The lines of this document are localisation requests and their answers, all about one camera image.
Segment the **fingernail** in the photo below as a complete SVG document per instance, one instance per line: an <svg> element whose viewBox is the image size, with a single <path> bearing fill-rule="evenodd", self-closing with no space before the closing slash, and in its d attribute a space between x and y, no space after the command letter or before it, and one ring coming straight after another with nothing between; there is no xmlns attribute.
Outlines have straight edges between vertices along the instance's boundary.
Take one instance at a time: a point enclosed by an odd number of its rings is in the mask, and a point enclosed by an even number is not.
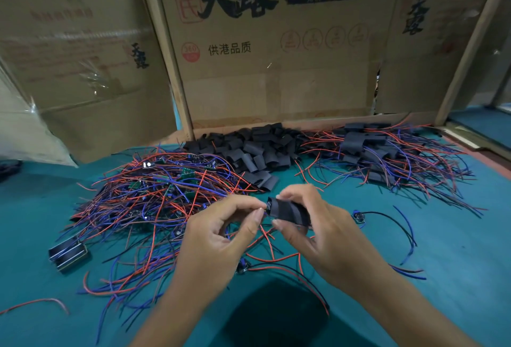
<svg viewBox="0 0 511 347"><path fill-rule="evenodd" d="M280 231L280 230L282 229L282 222L281 222L281 220L280 220L280 219L273 219L273 220L271 221L271 223L272 223L272 225L273 225L273 226L275 226L275 228L276 228L277 230L279 230L279 231Z"/></svg>
<svg viewBox="0 0 511 347"><path fill-rule="evenodd" d="M252 220L254 222L256 222L257 224L259 224L261 222L261 220L263 219L263 215L264 215L264 209L262 208L258 208L257 210L254 210L251 212L252 216Z"/></svg>

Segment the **hand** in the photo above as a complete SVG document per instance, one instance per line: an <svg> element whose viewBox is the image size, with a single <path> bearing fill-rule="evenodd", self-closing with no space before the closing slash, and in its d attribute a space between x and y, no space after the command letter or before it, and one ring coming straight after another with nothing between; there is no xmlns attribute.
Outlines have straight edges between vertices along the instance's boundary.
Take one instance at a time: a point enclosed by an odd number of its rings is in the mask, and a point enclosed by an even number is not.
<svg viewBox="0 0 511 347"><path fill-rule="evenodd" d="M273 220L284 238L330 284L356 299L371 284L375 274L392 271L350 214L325 202L309 184L294 184L277 196L307 208L315 238L306 237L291 222Z"/></svg>
<svg viewBox="0 0 511 347"><path fill-rule="evenodd" d="M229 195L190 217L170 289L187 294L206 307L233 278L238 262L251 244L266 204L252 196ZM242 221L233 240L222 234L232 221Z"/></svg>

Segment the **left hand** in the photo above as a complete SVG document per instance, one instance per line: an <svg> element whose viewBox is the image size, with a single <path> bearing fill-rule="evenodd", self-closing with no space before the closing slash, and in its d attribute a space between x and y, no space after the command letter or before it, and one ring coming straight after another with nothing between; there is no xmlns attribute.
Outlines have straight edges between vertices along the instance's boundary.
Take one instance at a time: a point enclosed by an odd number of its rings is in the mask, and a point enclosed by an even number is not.
<svg viewBox="0 0 511 347"><path fill-rule="evenodd" d="M255 237L266 204L252 196L229 195L191 216L169 289L206 307L233 278L238 262ZM232 240L223 236L232 221L242 221Z"/></svg>

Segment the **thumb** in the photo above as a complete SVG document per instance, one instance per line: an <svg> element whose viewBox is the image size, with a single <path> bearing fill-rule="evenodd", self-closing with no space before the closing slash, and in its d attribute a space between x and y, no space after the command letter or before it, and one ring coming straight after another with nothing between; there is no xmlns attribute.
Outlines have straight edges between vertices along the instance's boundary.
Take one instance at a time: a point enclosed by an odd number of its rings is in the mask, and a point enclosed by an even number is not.
<svg viewBox="0 0 511 347"><path fill-rule="evenodd" d="M264 210L262 208L258 208L248 214L241 223L238 233L229 245L229 247L232 247L237 254L239 253L239 257L241 257L241 255L246 251L248 245L252 243L252 240L259 230L259 224L263 219L263 215Z"/></svg>
<svg viewBox="0 0 511 347"><path fill-rule="evenodd" d="M272 221L273 226L282 233L282 236L287 240L291 246L293 246L299 253L307 260L312 260L316 254L316 247L314 243L306 237L294 223L283 221L281 219L274 219Z"/></svg>

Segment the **right hand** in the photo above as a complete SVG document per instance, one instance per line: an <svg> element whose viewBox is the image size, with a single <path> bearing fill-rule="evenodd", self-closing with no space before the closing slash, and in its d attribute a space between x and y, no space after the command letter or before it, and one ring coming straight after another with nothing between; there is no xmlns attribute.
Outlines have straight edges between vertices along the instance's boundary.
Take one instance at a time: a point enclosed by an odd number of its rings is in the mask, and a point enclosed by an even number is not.
<svg viewBox="0 0 511 347"><path fill-rule="evenodd" d="M381 273L391 271L350 214L325 202L314 186L293 184L277 198L307 208L314 239L305 236L291 222L275 219L273 225L331 285L356 299Z"/></svg>

